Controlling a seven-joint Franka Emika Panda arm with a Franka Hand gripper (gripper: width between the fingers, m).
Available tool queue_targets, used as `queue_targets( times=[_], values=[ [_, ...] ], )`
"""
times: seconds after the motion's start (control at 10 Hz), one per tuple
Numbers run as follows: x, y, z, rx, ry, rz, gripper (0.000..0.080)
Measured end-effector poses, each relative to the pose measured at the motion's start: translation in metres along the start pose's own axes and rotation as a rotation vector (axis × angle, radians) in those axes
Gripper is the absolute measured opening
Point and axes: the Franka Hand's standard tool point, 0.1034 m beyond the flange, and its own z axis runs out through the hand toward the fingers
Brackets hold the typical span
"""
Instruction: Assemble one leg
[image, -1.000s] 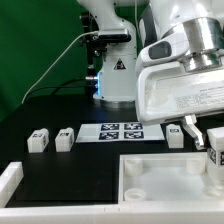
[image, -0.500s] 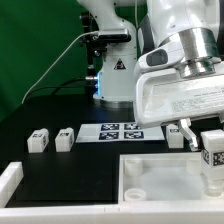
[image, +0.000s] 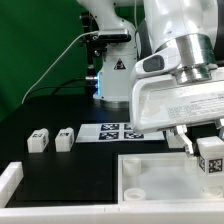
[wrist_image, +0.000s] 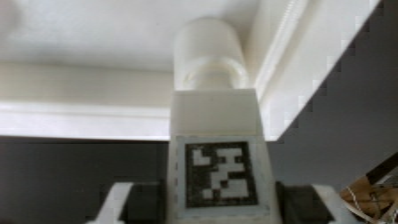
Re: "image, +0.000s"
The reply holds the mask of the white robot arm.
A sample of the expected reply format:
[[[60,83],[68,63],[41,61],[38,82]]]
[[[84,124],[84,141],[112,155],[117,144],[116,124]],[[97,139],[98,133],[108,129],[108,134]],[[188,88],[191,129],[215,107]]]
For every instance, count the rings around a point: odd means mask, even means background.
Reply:
[[[106,44],[96,103],[129,107],[138,134],[165,131],[194,148],[187,128],[224,122],[224,68],[214,54],[218,0],[77,0]]]

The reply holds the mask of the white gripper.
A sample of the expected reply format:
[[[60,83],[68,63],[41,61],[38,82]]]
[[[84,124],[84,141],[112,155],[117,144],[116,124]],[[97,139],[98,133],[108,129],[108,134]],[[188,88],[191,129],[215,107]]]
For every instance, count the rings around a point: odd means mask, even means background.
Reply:
[[[188,157],[194,155],[187,126],[215,122],[224,139],[224,67],[211,71],[212,79],[178,85],[164,62],[163,69],[149,72],[149,56],[138,61],[131,74],[130,122],[137,133],[173,129]]]

